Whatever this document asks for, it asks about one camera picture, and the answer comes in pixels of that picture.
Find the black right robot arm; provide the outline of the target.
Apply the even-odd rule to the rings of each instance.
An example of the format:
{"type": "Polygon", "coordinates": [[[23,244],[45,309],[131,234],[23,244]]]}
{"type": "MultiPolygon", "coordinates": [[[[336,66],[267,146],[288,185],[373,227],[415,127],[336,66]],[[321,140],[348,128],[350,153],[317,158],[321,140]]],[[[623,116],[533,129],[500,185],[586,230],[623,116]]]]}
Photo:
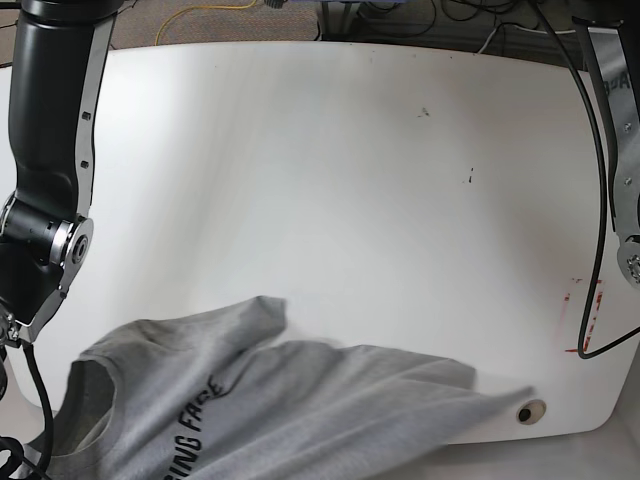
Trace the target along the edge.
{"type": "Polygon", "coordinates": [[[94,127],[119,1],[23,1],[1,209],[1,348],[28,349],[66,299],[94,232],[94,127]]]}

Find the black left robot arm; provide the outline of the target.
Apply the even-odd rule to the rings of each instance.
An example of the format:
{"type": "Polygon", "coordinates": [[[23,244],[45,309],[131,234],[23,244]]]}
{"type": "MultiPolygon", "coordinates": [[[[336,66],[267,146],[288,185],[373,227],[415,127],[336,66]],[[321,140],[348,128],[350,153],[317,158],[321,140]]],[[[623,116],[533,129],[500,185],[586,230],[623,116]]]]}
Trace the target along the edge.
{"type": "Polygon", "coordinates": [[[573,1],[571,14],[608,150],[608,196],[621,273],[639,287],[639,3],[573,1]]]}

